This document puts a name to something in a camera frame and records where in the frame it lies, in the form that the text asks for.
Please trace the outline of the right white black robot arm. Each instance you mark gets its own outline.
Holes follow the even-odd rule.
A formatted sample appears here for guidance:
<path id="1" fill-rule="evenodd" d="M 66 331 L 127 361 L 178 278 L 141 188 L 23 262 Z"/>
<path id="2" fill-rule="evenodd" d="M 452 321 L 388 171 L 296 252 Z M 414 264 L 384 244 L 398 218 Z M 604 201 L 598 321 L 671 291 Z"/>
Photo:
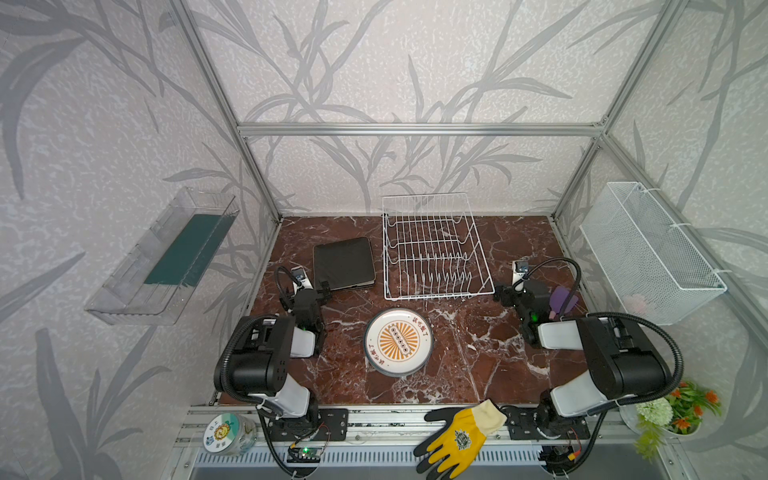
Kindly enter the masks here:
<path id="1" fill-rule="evenodd" d="M 588 417 L 670 394 L 684 373 L 682 351 L 661 327 L 624 312 L 572 316 L 581 273 L 568 288 L 549 288 L 534 279 L 537 266 L 514 262 L 510 283 L 495 284 L 494 299 L 511 308 L 526 344 L 547 350 L 579 351 L 586 370 L 541 393 L 535 407 L 506 406 L 512 438 L 560 439 L 584 433 Z"/>

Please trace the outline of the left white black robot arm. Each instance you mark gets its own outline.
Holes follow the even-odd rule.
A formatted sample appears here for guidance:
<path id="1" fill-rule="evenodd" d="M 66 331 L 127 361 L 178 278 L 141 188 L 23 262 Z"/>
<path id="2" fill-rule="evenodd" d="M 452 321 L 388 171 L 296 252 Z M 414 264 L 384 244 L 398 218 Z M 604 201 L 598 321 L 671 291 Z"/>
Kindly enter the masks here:
<path id="1" fill-rule="evenodd" d="M 278 432 L 307 438 L 321 426 L 318 401 L 288 372 L 292 359 L 320 355 L 327 337 L 321 311 L 331 298 L 327 284 L 313 287 L 302 267 L 275 268 L 284 313 L 242 317 L 216 364 L 213 383 L 230 398 L 252 404 Z"/>

